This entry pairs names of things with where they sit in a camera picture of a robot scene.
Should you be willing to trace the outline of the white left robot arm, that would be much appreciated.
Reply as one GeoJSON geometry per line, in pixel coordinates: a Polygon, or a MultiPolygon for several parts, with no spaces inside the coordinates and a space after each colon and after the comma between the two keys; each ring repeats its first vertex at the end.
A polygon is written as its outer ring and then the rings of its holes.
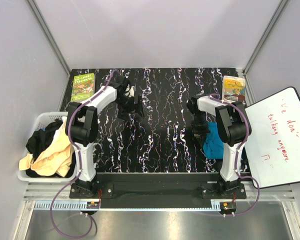
{"type": "Polygon", "coordinates": [[[98,115],[109,104],[116,103],[117,117],[126,123],[132,114],[144,117],[142,96],[136,87],[122,75],[112,77],[95,94],[83,102],[68,106],[65,133],[74,148],[77,175],[71,183],[87,198],[93,198],[98,189],[97,172],[93,160],[93,143],[98,136],[98,115]]]}

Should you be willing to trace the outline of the green Treehouse paperback book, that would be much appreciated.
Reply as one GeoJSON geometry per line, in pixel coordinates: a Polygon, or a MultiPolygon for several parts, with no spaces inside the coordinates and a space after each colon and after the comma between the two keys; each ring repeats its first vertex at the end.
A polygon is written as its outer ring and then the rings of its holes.
{"type": "Polygon", "coordinates": [[[77,75],[73,79],[71,102],[81,103],[95,93],[95,74],[77,75]]]}

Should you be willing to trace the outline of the white laundry basket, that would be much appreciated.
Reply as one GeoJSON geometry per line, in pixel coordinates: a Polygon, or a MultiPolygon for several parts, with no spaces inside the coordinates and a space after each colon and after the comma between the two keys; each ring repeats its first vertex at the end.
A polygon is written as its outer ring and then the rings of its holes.
{"type": "Polygon", "coordinates": [[[74,148],[65,134],[67,112],[45,112],[35,120],[19,161],[18,179],[29,183],[68,183],[76,177],[74,148]]]}

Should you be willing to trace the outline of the white whiteboard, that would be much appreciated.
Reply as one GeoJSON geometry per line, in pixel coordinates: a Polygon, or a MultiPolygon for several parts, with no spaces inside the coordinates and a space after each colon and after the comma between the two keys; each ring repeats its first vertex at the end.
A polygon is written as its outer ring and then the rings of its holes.
{"type": "Polygon", "coordinates": [[[246,109],[250,173],[263,188],[300,182],[300,97],[287,87],[246,109]]]}

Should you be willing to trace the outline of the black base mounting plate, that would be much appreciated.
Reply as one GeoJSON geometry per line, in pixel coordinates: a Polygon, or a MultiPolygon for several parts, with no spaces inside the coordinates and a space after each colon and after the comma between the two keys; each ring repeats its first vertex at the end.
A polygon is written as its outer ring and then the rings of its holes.
{"type": "Polygon", "coordinates": [[[73,183],[71,199],[101,198],[103,209],[154,210],[212,207],[211,200],[244,200],[244,184],[229,190],[217,173],[98,173],[92,183],[73,183]]]}

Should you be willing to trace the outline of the blue t-shirt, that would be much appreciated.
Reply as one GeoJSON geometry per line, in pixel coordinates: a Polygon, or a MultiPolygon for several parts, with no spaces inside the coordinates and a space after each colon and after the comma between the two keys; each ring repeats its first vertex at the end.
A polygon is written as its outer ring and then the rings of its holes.
{"type": "Polygon", "coordinates": [[[209,133],[203,144],[203,152],[207,159],[223,159],[224,143],[218,134],[217,124],[208,122],[209,133]]]}

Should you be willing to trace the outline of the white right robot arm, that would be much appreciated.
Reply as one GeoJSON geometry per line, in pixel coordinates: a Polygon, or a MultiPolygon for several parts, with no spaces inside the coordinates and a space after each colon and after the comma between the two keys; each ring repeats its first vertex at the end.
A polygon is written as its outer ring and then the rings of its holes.
{"type": "Polygon", "coordinates": [[[231,198],[240,189],[240,160],[244,145],[252,133],[245,105],[241,101],[220,100],[212,94],[192,97],[187,100],[186,106],[193,115],[193,136],[201,146],[212,133],[206,115],[215,116],[218,137],[223,143],[223,155],[214,190],[222,198],[231,198]]]}

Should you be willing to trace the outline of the Brideshead Revisited paperback book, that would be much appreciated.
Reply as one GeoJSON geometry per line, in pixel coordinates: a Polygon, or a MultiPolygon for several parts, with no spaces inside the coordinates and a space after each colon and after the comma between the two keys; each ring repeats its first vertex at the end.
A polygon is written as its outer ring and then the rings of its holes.
{"type": "Polygon", "coordinates": [[[244,78],[224,76],[222,81],[222,99],[226,102],[246,104],[246,81],[244,78]]]}

